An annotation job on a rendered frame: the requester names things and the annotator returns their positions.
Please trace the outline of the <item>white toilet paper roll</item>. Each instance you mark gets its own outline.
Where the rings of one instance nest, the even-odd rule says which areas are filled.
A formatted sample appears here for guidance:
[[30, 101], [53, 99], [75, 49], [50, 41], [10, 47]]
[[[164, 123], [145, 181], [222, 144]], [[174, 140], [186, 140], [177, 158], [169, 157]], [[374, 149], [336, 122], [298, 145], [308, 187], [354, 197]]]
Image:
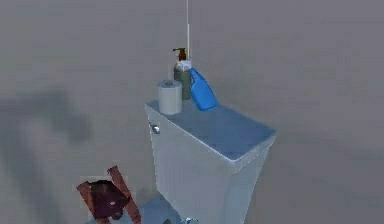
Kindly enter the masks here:
[[165, 115], [182, 111], [182, 84], [176, 80], [163, 80], [157, 84], [159, 110]]

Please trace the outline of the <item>blue spray bottle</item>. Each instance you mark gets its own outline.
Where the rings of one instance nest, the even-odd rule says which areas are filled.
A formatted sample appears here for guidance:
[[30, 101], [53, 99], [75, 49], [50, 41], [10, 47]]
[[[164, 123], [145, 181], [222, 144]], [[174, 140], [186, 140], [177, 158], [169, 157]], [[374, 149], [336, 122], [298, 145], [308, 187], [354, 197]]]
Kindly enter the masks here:
[[205, 78], [195, 69], [189, 70], [191, 75], [190, 94], [197, 108], [201, 111], [209, 110], [217, 105], [215, 94]]

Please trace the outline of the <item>grey soap pump bottle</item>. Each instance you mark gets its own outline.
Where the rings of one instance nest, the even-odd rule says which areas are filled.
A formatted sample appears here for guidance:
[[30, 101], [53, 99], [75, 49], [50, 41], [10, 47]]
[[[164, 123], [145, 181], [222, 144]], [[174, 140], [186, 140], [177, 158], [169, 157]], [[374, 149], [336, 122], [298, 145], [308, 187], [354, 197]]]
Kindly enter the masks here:
[[189, 70], [192, 67], [192, 63], [187, 59], [185, 48], [174, 48], [173, 51], [178, 52], [177, 61], [173, 68], [174, 79], [182, 84], [182, 100], [189, 100], [191, 98], [191, 75]]

